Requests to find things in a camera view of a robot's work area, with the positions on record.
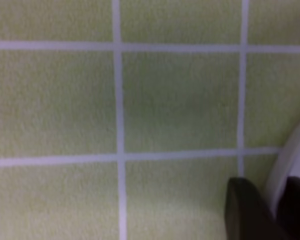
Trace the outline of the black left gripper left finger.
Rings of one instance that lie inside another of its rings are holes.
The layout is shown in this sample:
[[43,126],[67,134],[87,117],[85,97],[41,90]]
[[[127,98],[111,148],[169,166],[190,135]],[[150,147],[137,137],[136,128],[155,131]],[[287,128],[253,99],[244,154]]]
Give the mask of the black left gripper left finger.
[[286,240],[258,189],[249,180],[227,182],[224,222],[228,240]]

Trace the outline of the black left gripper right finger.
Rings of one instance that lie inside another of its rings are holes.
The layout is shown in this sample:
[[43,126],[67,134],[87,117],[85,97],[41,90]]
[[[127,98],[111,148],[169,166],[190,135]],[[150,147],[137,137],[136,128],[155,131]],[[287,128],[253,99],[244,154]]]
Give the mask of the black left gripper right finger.
[[288,177],[277,208],[278,224],[295,240],[300,240],[300,178]]

